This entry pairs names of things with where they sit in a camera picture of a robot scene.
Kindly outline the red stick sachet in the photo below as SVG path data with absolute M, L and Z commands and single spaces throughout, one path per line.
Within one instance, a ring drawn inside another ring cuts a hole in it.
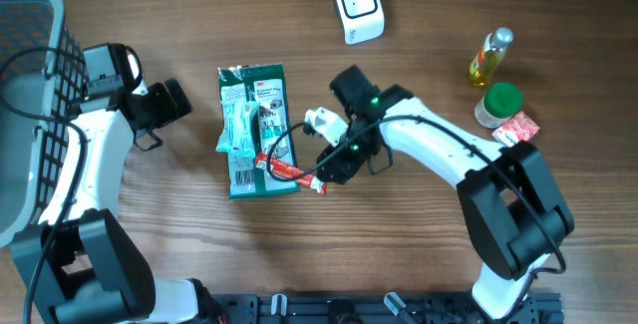
M 269 177 L 274 174 L 278 178 L 294 178 L 294 181 L 298 184 L 313 189 L 322 196 L 327 194 L 327 183 L 320 180 L 315 174 L 310 173 L 301 176 L 302 169 L 278 159 L 272 159 L 268 162 L 267 154 L 265 153 L 257 155 L 254 165 L 256 168 L 262 169 Z

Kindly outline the green lid jar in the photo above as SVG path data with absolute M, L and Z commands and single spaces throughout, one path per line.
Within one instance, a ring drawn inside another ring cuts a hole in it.
M 475 107 L 477 122 L 496 129 L 516 115 L 523 104 L 520 89 L 512 83 L 496 83 L 483 95 Z

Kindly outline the clear yellow liquid bottle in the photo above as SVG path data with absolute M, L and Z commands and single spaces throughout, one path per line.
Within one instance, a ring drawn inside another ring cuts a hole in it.
M 469 79 L 472 86 L 483 88 L 487 84 L 504 59 L 513 39 L 513 32 L 507 27 L 497 28 L 486 35 L 482 46 L 469 65 Z

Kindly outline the red white small carton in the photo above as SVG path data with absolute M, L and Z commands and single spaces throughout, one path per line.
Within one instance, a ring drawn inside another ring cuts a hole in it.
M 500 125 L 492 136 L 501 145 L 511 148 L 520 142 L 530 141 L 539 130 L 539 125 L 528 114 L 519 111 Z

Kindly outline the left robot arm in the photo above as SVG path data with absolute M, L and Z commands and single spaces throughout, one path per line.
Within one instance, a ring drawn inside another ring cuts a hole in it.
M 143 94 L 125 87 L 75 101 L 63 120 L 69 147 L 54 196 L 11 254 L 26 286 L 23 317 L 46 323 L 223 323 L 224 309 L 196 279 L 167 280 L 117 219 L 124 161 L 138 135 L 189 114 L 179 82 Z

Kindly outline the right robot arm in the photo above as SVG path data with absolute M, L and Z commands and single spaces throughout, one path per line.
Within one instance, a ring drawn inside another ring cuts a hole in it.
M 457 191 L 482 261 L 470 292 L 477 312 L 491 323 L 545 321 L 530 287 L 541 273 L 565 271 L 559 246 L 575 222 L 541 151 L 526 141 L 505 147 L 468 133 L 403 87 L 372 85 L 357 66 L 341 72 L 330 90 L 345 114 L 319 107 L 304 118 L 305 131 L 328 143 L 313 172 L 344 184 L 381 150 L 419 162 Z

